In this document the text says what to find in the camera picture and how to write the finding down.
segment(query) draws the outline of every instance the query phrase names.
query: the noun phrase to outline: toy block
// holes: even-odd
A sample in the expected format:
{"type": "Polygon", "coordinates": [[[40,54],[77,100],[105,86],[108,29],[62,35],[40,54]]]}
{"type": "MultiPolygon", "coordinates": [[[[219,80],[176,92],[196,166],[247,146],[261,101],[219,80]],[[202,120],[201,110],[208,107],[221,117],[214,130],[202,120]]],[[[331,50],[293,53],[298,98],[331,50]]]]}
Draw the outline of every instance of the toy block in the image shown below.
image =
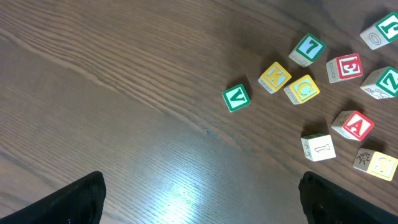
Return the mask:
{"type": "Polygon", "coordinates": [[[392,180],[397,165],[396,158],[369,149],[359,149],[354,161],[355,169],[388,181],[392,180]]]}
{"type": "Polygon", "coordinates": [[[301,138],[305,157],[313,162],[336,157],[329,134],[313,134],[301,138]]]}
{"type": "Polygon", "coordinates": [[[259,78],[259,83],[269,93],[276,93],[292,76],[278,62],[274,62],[259,78]]]}
{"type": "Polygon", "coordinates": [[[326,45],[322,41],[312,34],[307,34],[293,49],[289,58],[302,67],[307,67],[316,61],[325,48],[326,45]]]}
{"type": "Polygon", "coordinates": [[[223,97],[230,112],[234,112],[250,104],[250,99],[242,84],[223,92],[223,97]]]}
{"type": "Polygon", "coordinates": [[[344,138],[357,141],[362,141],[373,127],[373,121],[358,111],[343,111],[331,124],[344,138]]]}
{"type": "Polygon", "coordinates": [[[334,58],[326,63],[330,83],[350,80],[363,75],[359,54],[334,58]]]}
{"type": "Polygon", "coordinates": [[[302,104],[320,93],[310,75],[304,75],[284,88],[286,95],[294,105],[302,104]]]}
{"type": "Polygon", "coordinates": [[[385,67],[373,71],[362,83],[361,89],[378,100],[398,96],[398,70],[385,67]]]}
{"type": "Polygon", "coordinates": [[[360,34],[372,49],[378,49],[398,38],[398,13],[392,12],[360,34]]]}

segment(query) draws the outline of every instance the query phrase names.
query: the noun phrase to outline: letter block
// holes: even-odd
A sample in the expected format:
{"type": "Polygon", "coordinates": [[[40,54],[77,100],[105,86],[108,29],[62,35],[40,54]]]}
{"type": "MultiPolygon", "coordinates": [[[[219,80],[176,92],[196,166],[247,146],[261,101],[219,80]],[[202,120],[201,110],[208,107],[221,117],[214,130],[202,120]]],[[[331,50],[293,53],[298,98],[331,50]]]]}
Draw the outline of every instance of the letter block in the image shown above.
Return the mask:
{"type": "Polygon", "coordinates": [[[369,149],[359,149],[354,161],[355,169],[388,181],[392,180],[397,165],[396,158],[369,149]]]}
{"type": "Polygon", "coordinates": [[[259,78],[259,83],[269,93],[276,93],[292,78],[278,62],[273,63],[259,78]]]}
{"type": "Polygon", "coordinates": [[[301,138],[305,157],[313,162],[336,157],[329,134],[313,134],[301,138]]]}
{"type": "Polygon", "coordinates": [[[286,95],[294,105],[302,104],[320,93],[310,75],[304,75],[284,88],[286,95]]]}
{"type": "Polygon", "coordinates": [[[362,141],[373,127],[373,121],[358,111],[343,111],[331,124],[344,138],[357,141],[362,141]]]}
{"type": "Polygon", "coordinates": [[[378,100],[398,96],[398,70],[385,67],[373,71],[362,83],[361,89],[378,100]]]}
{"type": "Polygon", "coordinates": [[[363,31],[360,36],[372,49],[378,49],[398,38],[398,13],[392,12],[363,31]]]}
{"type": "Polygon", "coordinates": [[[293,49],[289,58],[302,67],[307,67],[316,61],[325,48],[326,45],[322,41],[312,34],[307,34],[293,49]]]}
{"type": "Polygon", "coordinates": [[[223,97],[229,112],[234,112],[250,104],[249,96],[242,84],[225,90],[223,97]]]}
{"type": "Polygon", "coordinates": [[[363,75],[359,54],[337,57],[326,63],[330,83],[350,80],[363,75]]]}

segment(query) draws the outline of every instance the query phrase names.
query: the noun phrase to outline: letter a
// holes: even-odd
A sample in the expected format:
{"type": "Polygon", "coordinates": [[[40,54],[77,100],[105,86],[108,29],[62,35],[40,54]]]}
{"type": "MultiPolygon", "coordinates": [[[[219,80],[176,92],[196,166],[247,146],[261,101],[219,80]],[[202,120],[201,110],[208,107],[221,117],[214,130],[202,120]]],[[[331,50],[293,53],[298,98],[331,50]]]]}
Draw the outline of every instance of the letter a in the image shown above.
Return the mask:
{"type": "Polygon", "coordinates": [[[361,136],[360,132],[361,132],[361,127],[362,127],[362,119],[353,123],[350,126],[347,126],[348,129],[350,129],[352,132],[354,132],[357,136],[361,136]]]}

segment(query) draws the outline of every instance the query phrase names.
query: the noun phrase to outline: wooden table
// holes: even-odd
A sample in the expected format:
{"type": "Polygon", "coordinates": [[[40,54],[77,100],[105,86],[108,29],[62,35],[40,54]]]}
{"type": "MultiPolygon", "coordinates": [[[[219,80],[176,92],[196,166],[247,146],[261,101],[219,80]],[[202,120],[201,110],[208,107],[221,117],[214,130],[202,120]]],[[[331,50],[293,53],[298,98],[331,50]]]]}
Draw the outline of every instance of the wooden table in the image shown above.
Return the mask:
{"type": "Polygon", "coordinates": [[[398,67],[397,42],[359,33],[395,1],[12,0],[0,2],[0,217],[94,170],[103,223],[306,223],[298,184],[312,170],[398,214],[398,178],[353,169],[361,146],[398,157],[398,101],[329,84],[325,62],[357,52],[365,74],[398,67]],[[327,49],[288,58],[311,32],[327,49]],[[321,94],[293,105],[257,79],[273,62],[321,94]],[[221,96],[250,84],[230,113],[221,96]],[[362,142],[329,127],[342,110],[375,123],[362,142]],[[302,134],[330,132],[337,158],[311,162],[302,134]]]}

